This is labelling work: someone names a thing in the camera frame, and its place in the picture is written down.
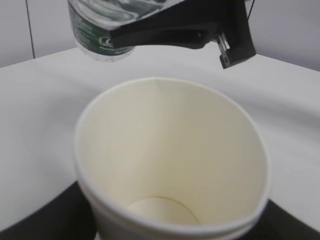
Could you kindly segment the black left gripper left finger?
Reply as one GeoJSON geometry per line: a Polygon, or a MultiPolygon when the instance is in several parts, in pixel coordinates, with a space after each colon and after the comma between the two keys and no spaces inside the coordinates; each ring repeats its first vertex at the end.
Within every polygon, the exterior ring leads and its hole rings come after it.
{"type": "Polygon", "coordinates": [[[94,240],[97,228],[77,182],[30,216],[1,230],[2,240],[94,240]]]}

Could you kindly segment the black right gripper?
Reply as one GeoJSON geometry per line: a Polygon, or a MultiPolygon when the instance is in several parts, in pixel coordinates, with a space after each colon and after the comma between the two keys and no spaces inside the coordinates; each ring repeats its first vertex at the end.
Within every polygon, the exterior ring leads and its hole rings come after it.
{"type": "Polygon", "coordinates": [[[195,50],[215,35],[223,69],[256,55],[244,0],[183,0],[110,32],[115,48],[165,45],[195,50]]]}

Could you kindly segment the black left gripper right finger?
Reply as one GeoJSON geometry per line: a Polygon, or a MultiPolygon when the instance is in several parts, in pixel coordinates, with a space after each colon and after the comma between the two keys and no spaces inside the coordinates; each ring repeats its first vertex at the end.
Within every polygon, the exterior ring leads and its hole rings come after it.
{"type": "Polygon", "coordinates": [[[254,238],[256,240],[319,240],[320,232],[269,200],[256,225],[254,238]]]}

